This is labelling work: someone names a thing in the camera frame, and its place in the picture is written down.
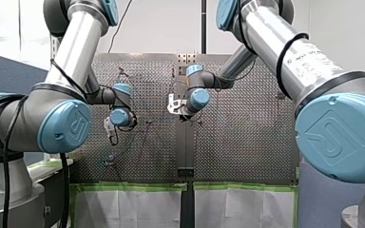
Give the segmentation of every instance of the white plastic sheet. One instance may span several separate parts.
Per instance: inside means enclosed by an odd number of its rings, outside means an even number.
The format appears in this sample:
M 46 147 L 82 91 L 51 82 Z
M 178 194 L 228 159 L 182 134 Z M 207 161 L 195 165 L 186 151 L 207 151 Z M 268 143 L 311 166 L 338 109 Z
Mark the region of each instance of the white plastic sheet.
M 196 190 L 196 227 L 294 228 L 295 192 Z
M 43 13 L 44 0 L 20 1 L 20 61 L 49 69 L 50 37 Z
M 180 228 L 180 201 L 181 192 L 82 192 L 73 227 Z
M 0 56 L 20 60 L 19 0 L 0 0 Z

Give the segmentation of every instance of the robotic arm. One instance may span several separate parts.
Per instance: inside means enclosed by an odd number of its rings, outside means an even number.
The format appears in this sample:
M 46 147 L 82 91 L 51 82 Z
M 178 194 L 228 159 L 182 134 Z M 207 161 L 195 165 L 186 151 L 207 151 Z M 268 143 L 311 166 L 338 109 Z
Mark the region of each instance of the robotic arm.
M 110 105 L 106 125 L 112 129 L 131 129 L 137 123 L 130 105 L 131 87 L 100 86 L 91 69 L 100 37 L 118 23 L 115 1 L 46 0 L 44 7 L 48 29 L 62 38 L 47 78 L 28 97 L 0 93 L 0 224 L 4 197 L 9 195 L 10 227 L 45 224 L 44 188 L 31 182 L 24 152 L 67 153 L 81 146 L 90 128 L 87 105 Z M 10 171 L 10 183 L 5 184 L 3 151 L 8 152 Z M 28 219 L 16 218 L 22 213 Z
M 290 25 L 290 0 L 220 0 L 219 29 L 243 43 L 217 73 L 187 69 L 187 94 L 170 113 L 193 116 L 210 101 L 207 88 L 231 88 L 257 57 L 295 106 L 297 143 L 324 175 L 365 183 L 365 72 L 346 71 Z
M 45 5 L 53 2 L 58 1 L 46 1 Z M 112 105 L 110 119 L 117 126 L 136 123 L 130 110 L 130 86 L 100 87 L 91 69 L 100 37 L 106 34 L 109 25 L 115 26 L 118 21 L 116 14 L 111 14 L 116 13 L 114 6 L 99 1 L 69 2 L 69 23 L 64 28 L 66 33 L 62 44 L 46 80 L 32 88 L 23 104 L 10 140 L 12 153 L 64 153 L 78 148 L 85 141 L 90 126 L 87 104 Z M 58 15 L 63 14 L 53 15 L 55 17 L 46 15 L 48 25 L 50 20 L 57 20 Z M 5 104 L 0 110 L 0 142 L 5 139 L 18 102 Z

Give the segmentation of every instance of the gray wall panel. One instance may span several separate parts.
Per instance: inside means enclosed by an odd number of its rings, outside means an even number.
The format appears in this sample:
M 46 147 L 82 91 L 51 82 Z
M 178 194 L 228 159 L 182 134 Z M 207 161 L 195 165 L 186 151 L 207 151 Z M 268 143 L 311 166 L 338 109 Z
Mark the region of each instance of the gray wall panel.
M 301 163 L 298 228 L 339 228 L 342 210 L 359 204 L 364 193 L 365 184 L 332 180 Z
M 47 72 L 0 57 L 0 92 L 29 94 L 31 87 L 44 81 Z M 43 153 L 25 153 L 26 164 L 43 159 Z

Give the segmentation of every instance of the small robot arm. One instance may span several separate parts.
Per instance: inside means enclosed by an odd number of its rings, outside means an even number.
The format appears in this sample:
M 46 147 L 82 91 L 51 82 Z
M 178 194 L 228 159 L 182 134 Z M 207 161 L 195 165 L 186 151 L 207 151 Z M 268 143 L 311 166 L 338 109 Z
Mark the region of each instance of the small robot arm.
M 207 88 L 232 88 L 259 57 L 296 107 L 298 147 L 324 175 L 365 183 L 365 72 L 346 71 L 291 23 L 290 0 L 220 0 L 218 28 L 242 42 L 216 73 L 202 66 L 186 72 L 187 94 L 170 113 L 194 116 L 210 101 Z

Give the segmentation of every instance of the perforated metal panel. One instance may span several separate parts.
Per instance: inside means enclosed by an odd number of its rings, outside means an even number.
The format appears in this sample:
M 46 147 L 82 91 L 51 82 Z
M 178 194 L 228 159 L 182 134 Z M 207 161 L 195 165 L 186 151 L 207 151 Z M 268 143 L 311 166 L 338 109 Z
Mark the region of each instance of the perforated metal panel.
M 71 170 L 73 182 L 175 181 L 176 117 L 168 115 L 166 106 L 176 62 L 175 55 L 157 54 L 104 54 L 95 58 L 93 68 L 101 84 L 132 85 L 132 106 L 139 124 L 131 132 L 119 131 L 119 144 L 111 146 L 103 127 L 108 106 L 93 106 L 89 137 Z M 118 77 L 119 67 L 129 77 Z M 110 155 L 115 156 L 114 164 L 105 166 Z
M 198 55 L 190 62 L 216 71 L 228 56 Z M 111 146 L 103 128 L 107 106 L 93 106 L 87 142 L 76 153 L 73 182 L 177 180 L 177 116 L 166 111 L 167 94 L 176 86 L 173 72 L 184 64 L 171 54 L 102 54 L 93 64 L 98 80 L 133 86 L 139 125 L 119 132 Z M 130 77 L 117 79 L 119 67 Z M 275 77 L 259 63 L 231 90 L 212 91 L 212 101 L 195 132 L 195 181 L 245 181 L 289 184 L 295 179 L 298 152 L 293 145 L 291 102 L 277 98 Z M 113 165 L 104 160 L 114 155 Z
M 212 72 L 225 60 L 197 57 Z M 211 92 L 211 104 L 197 128 L 196 181 L 293 183 L 298 166 L 293 108 L 279 93 L 275 76 L 261 60 L 233 89 Z

